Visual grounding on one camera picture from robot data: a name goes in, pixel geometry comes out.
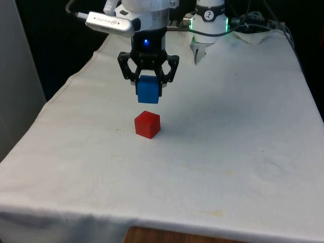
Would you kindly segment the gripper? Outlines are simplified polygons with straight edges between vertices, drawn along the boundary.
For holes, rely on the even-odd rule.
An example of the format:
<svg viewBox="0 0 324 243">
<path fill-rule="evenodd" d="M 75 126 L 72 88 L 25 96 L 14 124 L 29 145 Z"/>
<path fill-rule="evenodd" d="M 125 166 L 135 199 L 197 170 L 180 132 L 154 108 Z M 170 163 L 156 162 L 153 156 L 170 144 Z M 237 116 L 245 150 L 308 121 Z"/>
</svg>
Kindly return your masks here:
<svg viewBox="0 0 324 243">
<path fill-rule="evenodd" d="M 131 53 L 120 52 L 118 63 L 124 79 L 136 85 L 139 81 L 141 70 L 154 70 L 158 81 L 159 96 L 162 96 L 163 85 L 172 83 L 179 65 L 179 56 L 168 55 L 165 51 L 166 28 L 145 30 L 136 32 L 132 37 Z M 136 64 L 135 72 L 132 72 L 128 60 L 132 59 Z M 162 65 L 167 62 L 170 71 L 164 74 Z"/>
</svg>

